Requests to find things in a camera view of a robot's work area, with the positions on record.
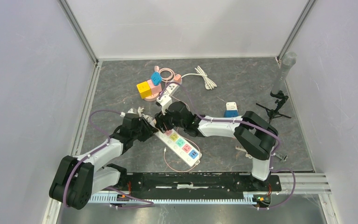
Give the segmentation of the white square plug adapter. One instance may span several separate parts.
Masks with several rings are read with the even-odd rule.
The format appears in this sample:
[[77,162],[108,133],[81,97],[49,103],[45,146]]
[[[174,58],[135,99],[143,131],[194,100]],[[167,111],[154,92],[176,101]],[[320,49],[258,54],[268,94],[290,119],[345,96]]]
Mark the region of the white square plug adapter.
[[227,112],[238,112],[238,107],[236,102],[227,102],[226,103]]

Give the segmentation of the large white power strip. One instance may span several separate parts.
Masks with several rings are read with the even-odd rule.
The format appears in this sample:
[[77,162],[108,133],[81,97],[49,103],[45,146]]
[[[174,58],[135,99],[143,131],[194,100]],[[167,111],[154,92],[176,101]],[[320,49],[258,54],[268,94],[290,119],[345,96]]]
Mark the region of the large white power strip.
[[164,133],[157,131],[154,135],[191,168],[200,163],[202,157],[200,149],[176,130],[171,129]]

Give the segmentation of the blue cube socket adapter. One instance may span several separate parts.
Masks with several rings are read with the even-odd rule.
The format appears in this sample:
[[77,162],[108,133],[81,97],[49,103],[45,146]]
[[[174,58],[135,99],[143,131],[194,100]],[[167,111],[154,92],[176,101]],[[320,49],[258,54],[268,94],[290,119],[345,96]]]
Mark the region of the blue cube socket adapter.
[[237,117],[237,116],[239,116],[237,110],[226,110],[223,115],[223,117],[225,117],[225,118],[233,118],[233,117]]

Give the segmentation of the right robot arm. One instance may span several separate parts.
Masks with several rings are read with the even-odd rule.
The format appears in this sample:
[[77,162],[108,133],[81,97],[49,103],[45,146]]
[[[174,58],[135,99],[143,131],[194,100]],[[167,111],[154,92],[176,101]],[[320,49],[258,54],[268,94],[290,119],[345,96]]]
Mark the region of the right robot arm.
[[253,111],[243,116],[216,118],[192,113],[182,101],[171,103],[154,116],[155,127],[162,132],[182,128],[192,137],[220,136],[236,138],[252,156],[250,183],[255,190],[269,185],[270,157],[280,146],[278,131]]

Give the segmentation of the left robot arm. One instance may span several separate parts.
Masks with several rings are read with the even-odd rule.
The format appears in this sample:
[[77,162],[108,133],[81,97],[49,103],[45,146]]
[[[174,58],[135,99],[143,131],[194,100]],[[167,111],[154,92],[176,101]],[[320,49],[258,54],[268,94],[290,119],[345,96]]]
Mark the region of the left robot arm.
[[62,158],[49,197],[80,210],[103,189],[127,189],[130,185],[127,170],[110,161],[127,152],[135,141],[145,142],[157,132],[145,118],[124,114],[122,124],[102,144],[82,155]]

